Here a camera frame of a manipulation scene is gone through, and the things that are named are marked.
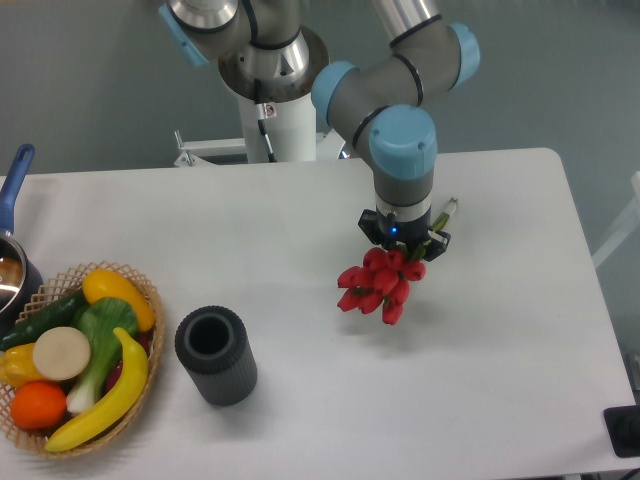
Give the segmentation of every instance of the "pot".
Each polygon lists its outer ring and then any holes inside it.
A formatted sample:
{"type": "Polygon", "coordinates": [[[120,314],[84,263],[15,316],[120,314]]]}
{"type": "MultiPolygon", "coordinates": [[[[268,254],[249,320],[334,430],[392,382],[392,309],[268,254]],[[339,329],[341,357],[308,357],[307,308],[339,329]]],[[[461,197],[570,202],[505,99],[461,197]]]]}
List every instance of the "pot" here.
{"type": "Polygon", "coordinates": [[[18,192],[35,155],[33,145],[22,145],[0,190],[0,338],[13,327],[42,285],[42,276],[13,238],[18,192]]]}

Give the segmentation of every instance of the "bok choy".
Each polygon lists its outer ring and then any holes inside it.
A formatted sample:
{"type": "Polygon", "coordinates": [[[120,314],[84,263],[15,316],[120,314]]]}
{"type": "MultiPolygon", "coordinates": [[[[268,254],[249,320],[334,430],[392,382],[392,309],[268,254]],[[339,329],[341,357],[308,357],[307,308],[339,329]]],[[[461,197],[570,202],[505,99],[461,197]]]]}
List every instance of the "bok choy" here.
{"type": "Polygon", "coordinates": [[[113,329],[122,327],[133,337],[138,327],[133,308],[117,298],[98,300],[72,326],[85,334],[91,346],[89,365],[67,395],[67,410],[77,415],[100,399],[105,380],[121,358],[121,345],[113,329]]]}

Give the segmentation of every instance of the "blue joint cap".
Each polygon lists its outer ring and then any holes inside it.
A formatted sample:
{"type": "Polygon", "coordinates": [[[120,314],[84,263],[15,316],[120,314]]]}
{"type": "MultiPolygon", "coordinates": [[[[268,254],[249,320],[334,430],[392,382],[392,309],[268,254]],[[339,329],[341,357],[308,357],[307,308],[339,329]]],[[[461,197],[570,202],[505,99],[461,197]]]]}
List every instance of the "blue joint cap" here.
{"type": "Polygon", "coordinates": [[[436,163],[436,126],[427,112],[409,105],[386,108],[373,121],[369,149],[376,165],[399,180],[417,180],[436,163]]]}
{"type": "Polygon", "coordinates": [[[473,76],[480,66],[480,45],[476,36],[462,23],[452,23],[449,27],[458,36],[460,43],[460,73],[454,88],[473,76]]]}
{"type": "Polygon", "coordinates": [[[329,105],[331,105],[333,94],[344,76],[356,69],[356,66],[350,62],[333,62],[327,65],[313,82],[311,101],[327,123],[329,123],[329,105]]]}
{"type": "Polygon", "coordinates": [[[171,12],[166,5],[163,5],[158,9],[158,14],[164,20],[164,23],[167,25],[167,28],[171,33],[171,38],[173,38],[173,41],[180,49],[180,52],[182,52],[184,58],[187,59],[189,65],[192,67],[200,67],[209,63],[209,60],[200,53],[200,50],[196,48],[193,42],[184,33],[182,27],[178,25],[178,22],[173,18],[173,15],[171,15],[171,12]]]}

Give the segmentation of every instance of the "woven basket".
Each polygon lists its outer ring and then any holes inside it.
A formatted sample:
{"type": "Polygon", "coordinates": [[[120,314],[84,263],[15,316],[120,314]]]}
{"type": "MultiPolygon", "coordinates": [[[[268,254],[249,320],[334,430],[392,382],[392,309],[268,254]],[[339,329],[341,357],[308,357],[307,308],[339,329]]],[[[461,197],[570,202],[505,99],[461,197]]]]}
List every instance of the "woven basket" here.
{"type": "Polygon", "coordinates": [[[43,306],[80,288],[84,277],[86,277],[89,272],[97,268],[112,270],[123,275],[147,298],[151,308],[153,309],[156,324],[153,329],[153,338],[151,340],[149,378],[140,398],[138,398],[126,415],[116,422],[109,430],[94,440],[62,453],[49,453],[44,449],[44,445],[48,438],[47,433],[50,432],[27,432],[19,429],[13,423],[9,410],[11,400],[13,399],[16,389],[0,382],[0,430],[6,434],[6,437],[12,441],[16,447],[28,450],[44,458],[76,457],[93,452],[116,438],[135,418],[145,399],[149,395],[149,391],[158,368],[160,355],[162,354],[165,324],[160,296],[158,295],[156,287],[152,285],[146,276],[128,265],[118,265],[117,263],[108,262],[102,262],[100,264],[90,263],[89,265],[80,265],[75,268],[70,268],[67,273],[59,273],[56,278],[50,279],[46,285],[40,287],[38,293],[31,297],[31,302],[25,305],[18,321],[28,318],[43,306]]]}

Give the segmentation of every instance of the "foam tube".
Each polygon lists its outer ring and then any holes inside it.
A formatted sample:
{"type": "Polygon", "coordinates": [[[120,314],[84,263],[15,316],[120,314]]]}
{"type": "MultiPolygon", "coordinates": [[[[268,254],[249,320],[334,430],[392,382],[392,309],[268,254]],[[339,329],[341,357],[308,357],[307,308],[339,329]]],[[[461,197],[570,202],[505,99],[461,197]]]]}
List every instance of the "foam tube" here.
{"type": "Polygon", "coordinates": [[[204,399],[233,405],[246,398],[258,380],[247,330],[234,312],[203,307],[180,323],[175,336],[178,360],[204,399]]]}

